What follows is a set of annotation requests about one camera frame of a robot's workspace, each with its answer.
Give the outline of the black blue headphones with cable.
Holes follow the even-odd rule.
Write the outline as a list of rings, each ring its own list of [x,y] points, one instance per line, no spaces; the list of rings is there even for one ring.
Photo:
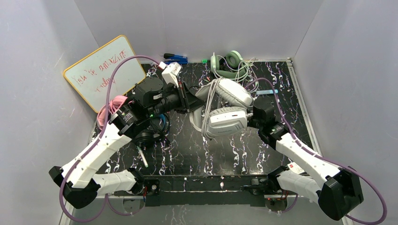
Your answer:
[[[160,142],[170,145],[170,141],[167,138],[171,127],[169,114],[164,113],[153,116],[149,119],[149,122],[149,126],[133,138],[132,142],[140,148],[150,147]]]

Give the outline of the white headphones with cable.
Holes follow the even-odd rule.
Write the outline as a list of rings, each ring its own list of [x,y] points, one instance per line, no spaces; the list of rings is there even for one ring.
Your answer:
[[[211,104],[215,95],[225,100],[230,106],[212,110]],[[204,138],[214,139],[220,136],[233,135],[247,127],[248,107],[253,98],[239,83],[217,78],[202,86],[195,97],[204,101],[204,105],[189,115],[191,125]]]

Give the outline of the pink headphones with cable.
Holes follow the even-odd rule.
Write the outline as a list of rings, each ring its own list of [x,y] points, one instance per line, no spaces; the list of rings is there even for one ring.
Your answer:
[[[112,100],[109,101],[109,104],[107,106],[108,108],[108,112],[110,114],[115,113],[117,110],[119,110],[121,108],[121,106],[123,106],[124,104],[127,103],[131,103],[132,102],[132,98],[128,98],[126,96],[116,96],[115,98],[113,98]],[[97,114],[97,119],[96,119],[96,123],[97,123],[97,127],[102,130],[104,123],[105,123],[105,106],[103,106],[100,111]]]

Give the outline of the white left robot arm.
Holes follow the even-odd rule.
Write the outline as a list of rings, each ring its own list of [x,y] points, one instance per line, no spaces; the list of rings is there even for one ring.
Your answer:
[[[194,96],[177,76],[181,65],[161,63],[162,77],[147,77],[136,87],[132,98],[116,110],[105,114],[100,134],[73,160],[54,166],[49,175],[60,187],[60,200],[74,208],[89,205],[99,195],[117,191],[139,194],[145,190],[145,179],[135,168],[98,174],[98,170],[124,145],[149,143],[144,133],[153,121],[170,111],[190,113],[201,107],[203,100]]]

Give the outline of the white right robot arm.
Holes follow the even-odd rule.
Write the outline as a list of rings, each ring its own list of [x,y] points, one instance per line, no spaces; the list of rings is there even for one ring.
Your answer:
[[[305,152],[305,145],[295,142],[287,125],[277,121],[275,107],[267,99],[254,100],[248,125],[258,129],[265,144],[289,157],[308,174],[303,176],[280,166],[268,174],[272,190],[288,190],[306,197],[333,220],[340,220],[364,201],[358,175],[319,159],[313,150]]]

